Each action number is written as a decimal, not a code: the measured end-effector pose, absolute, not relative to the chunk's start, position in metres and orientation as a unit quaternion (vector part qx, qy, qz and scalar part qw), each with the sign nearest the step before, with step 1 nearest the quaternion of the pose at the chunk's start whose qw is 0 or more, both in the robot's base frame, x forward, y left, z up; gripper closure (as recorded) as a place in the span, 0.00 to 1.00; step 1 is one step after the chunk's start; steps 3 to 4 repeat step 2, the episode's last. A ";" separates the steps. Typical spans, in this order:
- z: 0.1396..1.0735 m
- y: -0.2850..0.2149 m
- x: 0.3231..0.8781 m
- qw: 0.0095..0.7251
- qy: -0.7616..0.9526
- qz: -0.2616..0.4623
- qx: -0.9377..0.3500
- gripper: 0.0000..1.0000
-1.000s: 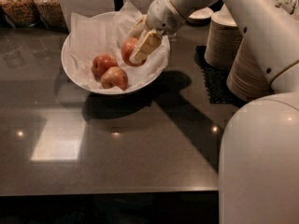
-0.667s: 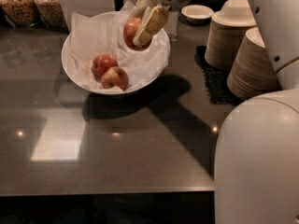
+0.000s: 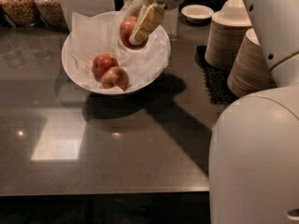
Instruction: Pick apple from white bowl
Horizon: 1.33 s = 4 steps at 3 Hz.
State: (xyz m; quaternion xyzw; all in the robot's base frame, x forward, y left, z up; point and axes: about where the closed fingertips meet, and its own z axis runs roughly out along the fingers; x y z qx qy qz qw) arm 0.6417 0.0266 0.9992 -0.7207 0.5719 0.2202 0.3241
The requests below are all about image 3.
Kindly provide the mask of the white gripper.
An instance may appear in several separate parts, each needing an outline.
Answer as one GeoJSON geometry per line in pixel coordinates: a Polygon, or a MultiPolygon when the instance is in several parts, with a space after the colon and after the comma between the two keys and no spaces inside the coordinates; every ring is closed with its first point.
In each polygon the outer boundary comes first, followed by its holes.
{"type": "Polygon", "coordinates": [[[136,25],[129,37],[129,42],[133,46],[143,45],[150,34],[164,20],[164,9],[175,9],[184,1],[185,0],[133,0],[124,14],[125,18],[137,17],[136,25]]]}

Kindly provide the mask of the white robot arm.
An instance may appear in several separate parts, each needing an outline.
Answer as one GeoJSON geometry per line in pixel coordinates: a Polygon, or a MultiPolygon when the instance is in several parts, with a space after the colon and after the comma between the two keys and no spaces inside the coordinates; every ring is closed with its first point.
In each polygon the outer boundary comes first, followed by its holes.
{"type": "Polygon", "coordinates": [[[298,224],[299,0],[227,2],[214,18],[252,24],[276,87],[219,117],[209,148],[211,224],[298,224]]]}

